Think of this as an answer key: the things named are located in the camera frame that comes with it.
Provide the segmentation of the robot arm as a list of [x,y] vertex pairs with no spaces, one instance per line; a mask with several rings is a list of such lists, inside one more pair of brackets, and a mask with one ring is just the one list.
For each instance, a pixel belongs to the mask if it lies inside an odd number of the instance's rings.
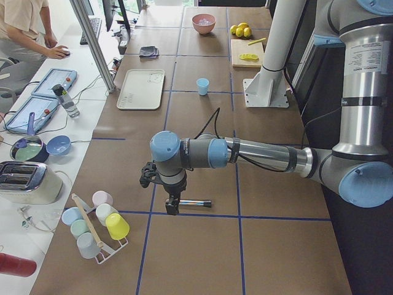
[[345,47],[339,142],[330,150],[296,149],[209,133],[180,139],[159,132],[150,141],[152,161],[141,170],[139,182],[164,187],[168,214],[179,212],[187,170],[222,168],[240,158],[270,171],[299,173],[358,207],[377,207],[392,198],[392,167],[382,144],[392,2],[318,1],[314,43]]

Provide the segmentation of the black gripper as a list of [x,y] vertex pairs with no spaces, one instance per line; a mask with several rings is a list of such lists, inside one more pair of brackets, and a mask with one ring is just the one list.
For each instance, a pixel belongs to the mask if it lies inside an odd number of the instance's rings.
[[163,185],[164,190],[173,199],[167,199],[165,202],[165,208],[168,215],[178,215],[179,214],[179,200],[181,199],[182,191],[186,190],[187,187],[187,177],[183,177],[176,184],[166,184]]

